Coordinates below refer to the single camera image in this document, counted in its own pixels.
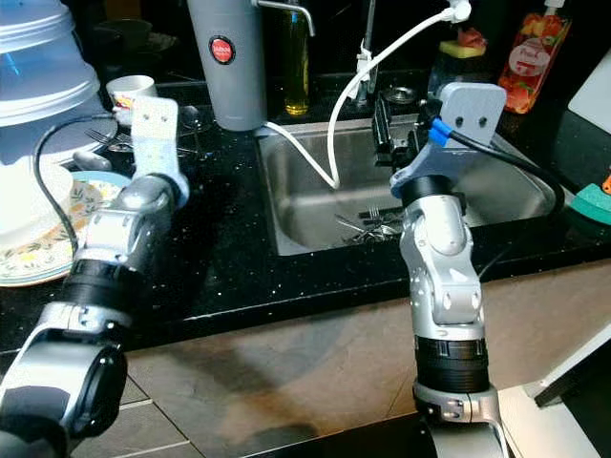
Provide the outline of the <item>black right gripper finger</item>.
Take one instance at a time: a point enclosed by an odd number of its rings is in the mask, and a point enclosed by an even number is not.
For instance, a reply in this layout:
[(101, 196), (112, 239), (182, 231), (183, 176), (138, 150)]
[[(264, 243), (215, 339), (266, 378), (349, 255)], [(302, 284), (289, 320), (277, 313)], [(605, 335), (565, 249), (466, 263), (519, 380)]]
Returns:
[(376, 97), (372, 103), (372, 136), (375, 145), (375, 165), (394, 166), (393, 141), (391, 136), (391, 111), (386, 101)]

